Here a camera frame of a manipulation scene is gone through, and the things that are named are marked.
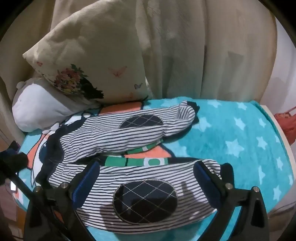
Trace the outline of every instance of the metal bolt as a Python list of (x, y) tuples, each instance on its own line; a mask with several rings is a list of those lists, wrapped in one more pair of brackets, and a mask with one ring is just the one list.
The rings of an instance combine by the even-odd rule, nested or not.
[(226, 183), (226, 184), (225, 184), (225, 187), (226, 187), (228, 190), (230, 190), (230, 189), (233, 188), (233, 185), (232, 185), (231, 183)]
[(61, 188), (67, 188), (69, 186), (69, 183), (64, 182), (60, 186), (61, 186)]
[(36, 186), (33, 190), (33, 192), (39, 192), (40, 190), (42, 190), (41, 186)]
[(255, 191), (255, 192), (259, 192), (260, 191), (260, 189), (259, 189), (259, 187), (253, 187), (253, 190)]

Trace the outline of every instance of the striped fabric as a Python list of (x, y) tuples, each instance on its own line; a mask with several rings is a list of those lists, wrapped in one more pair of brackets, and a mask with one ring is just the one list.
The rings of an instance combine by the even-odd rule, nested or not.
[(187, 101), (170, 108), (89, 117), (80, 128), (60, 138), (64, 151), (61, 165), (97, 153), (123, 153), (144, 147), (181, 132), (194, 118), (195, 111)]
[[(96, 183), (77, 212), (88, 226), (125, 234), (168, 230), (201, 220), (215, 210), (208, 204), (194, 178), (193, 165), (197, 160), (188, 160), (159, 166), (101, 167)], [(203, 162), (212, 173), (220, 176), (220, 165), (216, 161), (205, 159)], [(85, 166), (63, 162), (57, 166), (49, 182), (52, 186), (70, 182)], [(150, 178), (166, 181), (175, 188), (178, 198), (177, 209), (169, 218), (157, 223), (132, 225), (123, 222), (116, 215), (112, 205), (114, 192), (123, 183)]]

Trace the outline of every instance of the blue padded clamp jaw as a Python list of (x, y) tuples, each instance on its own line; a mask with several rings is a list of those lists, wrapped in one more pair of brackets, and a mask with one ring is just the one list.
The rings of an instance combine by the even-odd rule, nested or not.
[(72, 179), (69, 185), (69, 196), (74, 210), (82, 207), (99, 174), (100, 164), (91, 160), (86, 168)]
[(211, 207), (219, 209), (226, 197), (223, 182), (216, 174), (211, 173), (202, 161), (194, 164), (193, 174)]

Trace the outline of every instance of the floral pillowcase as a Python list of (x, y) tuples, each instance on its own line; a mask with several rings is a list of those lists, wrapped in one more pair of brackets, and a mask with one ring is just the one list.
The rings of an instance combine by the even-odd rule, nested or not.
[(23, 57), (68, 95), (110, 104), (148, 98), (134, 11), (134, 1), (97, 1), (60, 22)]

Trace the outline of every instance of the white star print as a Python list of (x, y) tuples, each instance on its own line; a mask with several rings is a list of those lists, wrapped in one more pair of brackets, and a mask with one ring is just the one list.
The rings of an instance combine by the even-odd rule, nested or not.
[(280, 143), (280, 141), (279, 141), (279, 137), (278, 137), (277, 135), (274, 135), (274, 137), (276, 138), (276, 142), (277, 142), (277, 143)]
[(262, 172), (262, 167), (259, 166), (258, 168), (258, 172), (259, 172), (259, 181), (260, 181), (260, 185), (262, 185), (262, 179), (265, 177), (265, 173)]
[(212, 127), (212, 125), (207, 122), (206, 117), (201, 117), (199, 123), (192, 126), (193, 129), (199, 129), (201, 132), (205, 132), (206, 128), (209, 127)]
[(234, 117), (234, 120), (235, 120), (235, 124), (243, 131), (246, 125), (245, 123), (243, 123), (242, 119), (241, 118), (236, 119)]
[(227, 145), (226, 154), (239, 157), (239, 153), (244, 150), (244, 148), (239, 145), (237, 139), (235, 139), (234, 141), (226, 141), (225, 143)]
[(208, 100), (207, 104), (212, 105), (215, 108), (218, 108), (218, 106), (221, 105), (221, 103), (218, 102), (217, 100)]
[(279, 201), (279, 197), (281, 195), (281, 190), (279, 189), (279, 185), (274, 188), (274, 200)]
[(258, 147), (261, 147), (263, 150), (265, 150), (267, 143), (263, 140), (263, 137), (256, 137), (256, 138), (258, 141)]
[(289, 177), (289, 184), (292, 186), (292, 184), (293, 184), (293, 178), (292, 178), (292, 175), (289, 175), (288, 177)]
[(278, 168), (282, 171), (283, 170), (283, 163), (282, 163), (282, 161), (281, 161), (281, 157), (279, 157), (279, 158), (277, 158), (276, 159), (276, 162), (277, 162), (277, 164), (278, 164)]
[(259, 125), (261, 125), (263, 128), (265, 128), (266, 123), (264, 123), (263, 120), (260, 118), (259, 119)]
[(237, 106), (238, 106), (239, 109), (243, 109), (243, 110), (247, 109), (247, 107), (246, 107), (246, 105), (244, 103), (237, 103)]

